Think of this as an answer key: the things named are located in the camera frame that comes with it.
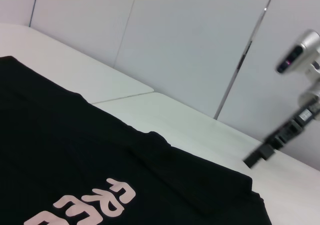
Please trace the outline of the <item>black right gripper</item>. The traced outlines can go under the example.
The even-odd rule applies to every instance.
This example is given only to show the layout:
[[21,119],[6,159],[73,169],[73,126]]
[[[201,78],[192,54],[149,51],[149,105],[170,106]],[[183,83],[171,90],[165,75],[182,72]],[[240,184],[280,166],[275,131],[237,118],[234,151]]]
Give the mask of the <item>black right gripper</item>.
[[280,150],[300,135],[319,114],[320,99],[313,98],[270,134],[261,145],[244,158],[243,162],[251,169],[260,159],[268,160],[275,150]]

